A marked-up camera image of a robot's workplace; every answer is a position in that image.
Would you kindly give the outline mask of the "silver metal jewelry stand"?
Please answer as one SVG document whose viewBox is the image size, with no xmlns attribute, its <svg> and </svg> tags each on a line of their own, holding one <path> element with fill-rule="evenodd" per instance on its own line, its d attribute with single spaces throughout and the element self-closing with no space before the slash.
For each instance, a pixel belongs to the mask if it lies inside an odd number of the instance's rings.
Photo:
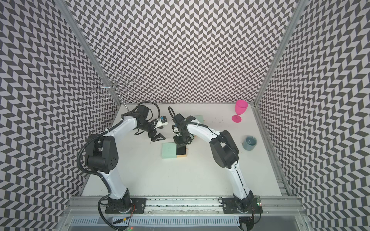
<svg viewBox="0 0 370 231">
<path fill-rule="evenodd" d="M 92 93 L 93 95 L 101 95 L 105 99 L 111 98 L 117 105 L 123 105 L 129 111 L 126 94 L 132 93 L 132 85 L 136 80 L 136 77 L 127 77 L 123 72 L 112 78 L 102 73 L 99 76 L 99 85 L 92 87 Z"/>
</svg>

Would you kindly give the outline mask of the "pink plastic goblet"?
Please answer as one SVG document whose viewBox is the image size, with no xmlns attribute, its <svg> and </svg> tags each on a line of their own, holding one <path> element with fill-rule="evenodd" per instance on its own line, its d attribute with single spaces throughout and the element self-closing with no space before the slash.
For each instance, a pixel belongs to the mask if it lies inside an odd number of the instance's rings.
<svg viewBox="0 0 370 231">
<path fill-rule="evenodd" d="M 248 108 L 249 104 L 245 100 L 238 100 L 235 104 L 235 115 L 232 116 L 232 121 L 235 123 L 240 123 L 242 121 L 241 115 L 244 114 Z"/>
</svg>

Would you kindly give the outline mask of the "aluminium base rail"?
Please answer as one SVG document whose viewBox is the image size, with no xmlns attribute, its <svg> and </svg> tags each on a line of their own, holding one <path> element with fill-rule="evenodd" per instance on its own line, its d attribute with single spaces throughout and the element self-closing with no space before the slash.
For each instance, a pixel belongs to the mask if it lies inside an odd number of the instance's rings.
<svg viewBox="0 0 370 231">
<path fill-rule="evenodd" d="M 227 196 L 132 196 L 132 206 L 137 216 L 226 216 L 232 211 L 222 204 Z M 72 197 L 63 212 L 67 215 L 98 216 L 99 196 Z M 305 216 L 301 200 L 297 196 L 255 196 L 256 215 Z"/>
</svg>

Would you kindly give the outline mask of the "mint green drawer jewelry box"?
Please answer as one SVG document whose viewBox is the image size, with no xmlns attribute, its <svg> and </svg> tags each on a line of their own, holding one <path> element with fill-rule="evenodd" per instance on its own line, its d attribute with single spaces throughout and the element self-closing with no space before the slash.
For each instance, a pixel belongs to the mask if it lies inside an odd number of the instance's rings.
<svg viewBox="0 0 370 231">
<path fill-rule="evenodd" d="M 196 120 L 199 122 L 199 123 L 201 123 L 201 124 L 203 124 L 204 123 L 204 118 L 203 118 L 203 116 L 202 115 L 196 115 L 196 116 L 194 116 L 195 118 L 196 118 Z"/>
</svg>

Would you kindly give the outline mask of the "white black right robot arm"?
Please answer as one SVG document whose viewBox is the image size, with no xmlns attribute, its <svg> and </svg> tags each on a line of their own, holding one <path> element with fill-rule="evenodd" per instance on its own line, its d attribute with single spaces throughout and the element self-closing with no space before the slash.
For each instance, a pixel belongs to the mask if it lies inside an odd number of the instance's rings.
<svg viewBox="0 0 370 231">
<path fill-rule="evenodd" d="M 210 145 L 213 159 L 218 166 L 228 171 L 233 188 L 233 197 L 237 210 L 241 213 L 254 212 L 253 192 L 247 186 L 239 164 L 239 150 L 231 134 L 227 131 L 216 131 L 199 123 L 194 116 L 183 117 L 170 113 L 174 125 L 174 142 L 178 148 L 190 145 L 195 137 L 201 138 Z"/>
</svg>

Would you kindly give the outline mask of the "teal round dish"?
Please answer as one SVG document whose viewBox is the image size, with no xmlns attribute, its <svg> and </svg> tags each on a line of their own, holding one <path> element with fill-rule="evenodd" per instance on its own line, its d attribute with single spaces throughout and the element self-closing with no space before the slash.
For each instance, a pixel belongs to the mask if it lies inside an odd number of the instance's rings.
<svg viewBox="0 0 370 231">
<path fill-rule="evenodd" d="M 256 145 L 257 139 L 253 136 L 247 136 L 242 143 L 242 146 L 246 151 L 252 151 Z"/>
</svg>

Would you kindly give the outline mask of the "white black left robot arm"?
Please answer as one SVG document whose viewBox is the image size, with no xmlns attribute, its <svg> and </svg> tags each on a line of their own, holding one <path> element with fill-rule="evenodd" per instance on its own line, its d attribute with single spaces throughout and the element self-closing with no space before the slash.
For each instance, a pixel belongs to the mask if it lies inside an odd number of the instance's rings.
<svg viewBox="0 0 370 231">
<path fill-rule="evenodd" d="M 107 214 L 133 213 L 134 203 L 130 199 L 129 189 L 123 185 L 116 166 L 119 162 L 117 144 L 132 130 L 147 132 L 152 142 L 166 138 L 157 132 L 167 125 L 167 119 L 161 116 L 159 106 L 154 102 L 140 102 L 137 106 L 121 115 L 120 121 L 100 134 L 88 137 L 85 152 L 85 164 L 89 174 L 98 176 L 107 187 Z"/>
</svg>

